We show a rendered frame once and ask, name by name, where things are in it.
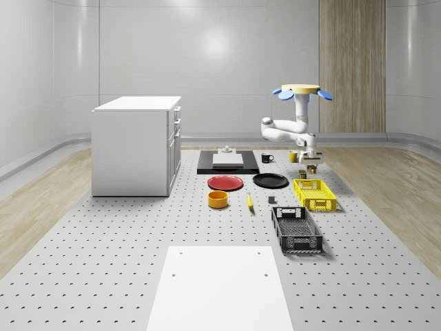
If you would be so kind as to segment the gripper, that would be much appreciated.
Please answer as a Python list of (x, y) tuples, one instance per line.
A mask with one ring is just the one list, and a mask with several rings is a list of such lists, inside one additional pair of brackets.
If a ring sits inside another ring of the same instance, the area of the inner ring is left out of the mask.
[(303, 164), (303, 165), (306, 165), (306, 166), (308, 166), (308, 165), (319, 165), (319, 164), (323, 164), (324, 159), (323, 159), (323, 156), (321, 154), (316, 154), (313, 157), (310, 157), (307, 154), (301, 154), (298, 157), (298, 162), (300, 164)]

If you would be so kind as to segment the yellow basket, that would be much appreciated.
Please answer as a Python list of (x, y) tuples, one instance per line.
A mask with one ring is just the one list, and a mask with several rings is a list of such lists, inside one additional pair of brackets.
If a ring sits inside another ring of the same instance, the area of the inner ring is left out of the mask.
[(294, 192), (309, 210), (336, 210), (336, 196), (321, 179), (295, 179)]

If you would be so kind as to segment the black plate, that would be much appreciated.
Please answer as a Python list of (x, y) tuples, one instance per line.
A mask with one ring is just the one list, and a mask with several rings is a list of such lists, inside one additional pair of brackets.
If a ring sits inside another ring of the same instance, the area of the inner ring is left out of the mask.
[(289, 185), (286, 177), (274, 173), (260, 173), (253, 177), (253, 182), (263, 188), (279, 189)]

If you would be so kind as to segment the dark grey basket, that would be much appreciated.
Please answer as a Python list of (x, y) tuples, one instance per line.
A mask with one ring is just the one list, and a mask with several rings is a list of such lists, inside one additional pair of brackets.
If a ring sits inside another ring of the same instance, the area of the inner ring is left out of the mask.
[(273, 207), (271, 217), (283, 251), (322, 250), (322, 233), (305, 207)]

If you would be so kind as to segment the red plate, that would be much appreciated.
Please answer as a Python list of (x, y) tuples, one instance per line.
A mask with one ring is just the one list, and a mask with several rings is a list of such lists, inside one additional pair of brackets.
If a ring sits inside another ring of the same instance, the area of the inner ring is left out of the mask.
[(207, 184), (213, 190), (234, 191), (243, 187), (243, 180), (232, 175), (218, 175), (209, 178)]

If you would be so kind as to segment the yellow bowl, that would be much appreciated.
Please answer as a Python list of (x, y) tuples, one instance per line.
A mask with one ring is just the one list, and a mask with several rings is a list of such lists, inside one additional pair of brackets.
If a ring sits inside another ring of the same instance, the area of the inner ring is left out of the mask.
[(216, 209), (225, 208), (228, 205), (228, 194), (222, 190), (211, 191), (208, 194), (208, 205)]

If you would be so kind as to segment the white board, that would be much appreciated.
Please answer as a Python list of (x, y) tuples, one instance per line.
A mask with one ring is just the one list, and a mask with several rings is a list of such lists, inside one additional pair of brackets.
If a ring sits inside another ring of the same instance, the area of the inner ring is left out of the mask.
[(171, 246), (147, 331), (293, 331), (269, 246)]

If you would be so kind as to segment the white cabinet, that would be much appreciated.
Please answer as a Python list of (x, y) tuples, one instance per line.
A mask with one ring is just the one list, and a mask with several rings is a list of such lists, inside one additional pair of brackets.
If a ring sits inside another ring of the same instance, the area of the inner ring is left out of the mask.
[(120, 97), (92, 111), (92, 195), (167, 197), (181, 163), (181, 97)]

